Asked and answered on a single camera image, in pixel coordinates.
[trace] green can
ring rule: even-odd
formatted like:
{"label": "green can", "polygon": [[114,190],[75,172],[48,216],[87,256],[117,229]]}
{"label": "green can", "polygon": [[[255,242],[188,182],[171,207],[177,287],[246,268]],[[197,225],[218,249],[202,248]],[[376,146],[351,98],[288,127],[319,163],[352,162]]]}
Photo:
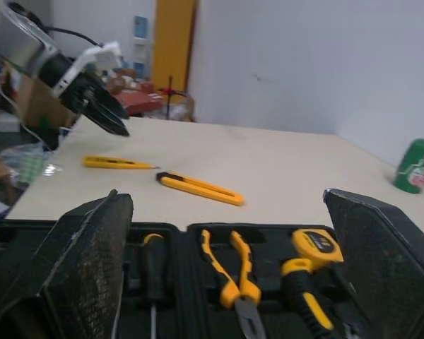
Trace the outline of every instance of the green can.
{"label": "green can", "polygon": [[397,168],[394,186],[402,191],[418,194],[424,188],[424,139],[416,139]]}

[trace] black cable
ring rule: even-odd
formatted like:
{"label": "black cable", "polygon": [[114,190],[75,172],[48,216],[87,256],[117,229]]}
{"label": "black cable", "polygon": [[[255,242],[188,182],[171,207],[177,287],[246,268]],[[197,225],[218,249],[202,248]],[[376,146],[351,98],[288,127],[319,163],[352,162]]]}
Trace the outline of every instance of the black cable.
{"label": "black cable", "polygon": [[65,30],[63,28],[56,28],[56,27],[44,26],[42,24],[42,21],[37,17],[36,14],[34,14],[33,12],[30,12],[30,11],[27,11],[22,5],[18,4],[17,2],[10,2],[8,4],[8,6],[9,6],[9,8],[11,8],[11,10],[13,10],[14,12],[16,12],[17,14],[20,14],[22,16],[25,16],[25,17],[29,18],[39,28],[41,28],[46,34],[49,31],[54,31],[54,32],[60,32],[60,33],[75,35],[76,37],[81,37],[82,39],[85,39],[86,41],[88,41],[89,43],[91,43],[91,44],[93,44],[95,46],[102,46],[102,44],[98,44],[93,39],[90,39],[86,35],[80,34],[78,32],[74,32],[72,30]]}
{"label": "black cable", "polygon": [[101,44],[98,44],[93,39],[90,39],[89,37],[87,37],[86,35],[80,34],[78,32],[74,32],[73,30],[65,30],[63,28],[56,28],[56,27],[49,27],[49,26],[44,26],[44,28],[47,31],[60,32],[60,33],[75,35],[76,37],[81,37],[82,39],[85,39],[86,41],[88,41],[89,43],[91,43],[95,46],[102,46]]}

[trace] black handle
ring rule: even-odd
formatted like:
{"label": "black handle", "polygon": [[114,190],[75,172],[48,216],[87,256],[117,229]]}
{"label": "black handle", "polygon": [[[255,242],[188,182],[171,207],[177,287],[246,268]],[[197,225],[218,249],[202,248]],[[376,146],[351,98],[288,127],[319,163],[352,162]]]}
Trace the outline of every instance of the black handle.
{"label": "black handle", "polygon": [[283,265],[282,286],[288,304],[316,339],[342,339],[314,295],[311,272],[309,259],[292,259]]}
{"label": "black handle", "polygon": [[167,243],[164,237],[151,233],[144,238],[140,265],[145,300],[150,304],[166,300]]}

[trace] robotic arm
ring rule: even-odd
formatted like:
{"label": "robotic arm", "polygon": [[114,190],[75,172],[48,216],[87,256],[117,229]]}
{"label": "robotic arm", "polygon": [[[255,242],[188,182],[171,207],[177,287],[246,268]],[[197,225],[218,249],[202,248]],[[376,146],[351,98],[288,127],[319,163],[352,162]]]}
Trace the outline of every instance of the robotic arm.
{"label": "robotic arm", "polygon": [[129,118],[126,110],[100,81],[83,72],[90,62],[104,69],[116,67],[120,54],[115,42],[87,49],[72,62],[34,22],[0,0],[0,56],[20,72],[39,78],[72,112],[85,115],[108,133],[128,136],[122,122]]}

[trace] cable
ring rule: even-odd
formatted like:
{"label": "cable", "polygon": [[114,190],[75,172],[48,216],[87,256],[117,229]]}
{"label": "cable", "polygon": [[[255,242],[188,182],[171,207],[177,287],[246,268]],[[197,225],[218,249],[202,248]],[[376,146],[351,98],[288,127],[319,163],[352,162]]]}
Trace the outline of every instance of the cable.
{"label": "cable", "polygon": [[41,144],[46,147],[46,149],[49,150],[49,152],[53,153],[53,150],[45,143],[45,141],[43,141],[41,139],[41,137],[39,137],[36,133],[32,132],[30,129],[28,129],[27,126],[25,126],[22,122],[22,120],[20,120],[20,118],[22,117],[22,115],[20,114],[20,108],[19,106],[14,102],[14,100],[10,99],[8,96],[6,96],[5,93],[3,93],[3,90],[1,89],[1,84],[0,84],[0,95],[2,96],[2,98],[4,98],[16,111],[16,114],[19,118],[19,124],[22,126],[23,129],[25,129],[29,134],[31,134],[32,136],[34,136],[39,142],[41,142]]}
{"label": "cable", "polygon": [[60,32],[60,33],[66,33],[70,35],[75,35],[76,37],[81,37],[82,39],[85,39],[89,43],[95,45],[95,46],[102,46],[101,44],[97,43],[93,39],[90,39],[86,35],[80,34],[78,32],[74,32],[73,30],[65,30],[63,28],[56,28],[56,27],[50,27],[50,26],[44,26],[44,29],[47,31],[54,31],[54,32]]}
{"label": "cable", "polygon": [[85,39],[86,41],[88,41],[89,43],[91,43],[91,44],[93,44],[95,46],[102,46],[101,44],[97,43],[93,39],[90,39],[89,37],[87,37],[86,35],[80,34],[78,32],[74,32],[73,30],[65,30],[63,28],[56,28],[56,27],[45,26],[42,23],[42,21],[37,17],[36,14],[34,14],[33,12],[28,11],[27,9],[25,9],[25,7],[23,7],[22,5],[18,4],[17,2],[10,2],[8,4],[8,7],[12,11],[16,12],[17,14],[20,14],[21,16],[25,16],[26,18],[30,19],[30,21],[34,22],[45,33],[48,33],[49,31],[54,31],[54,32],[60,32],[60,33],[75,35],[76,37],[80,37],[82,39]]}

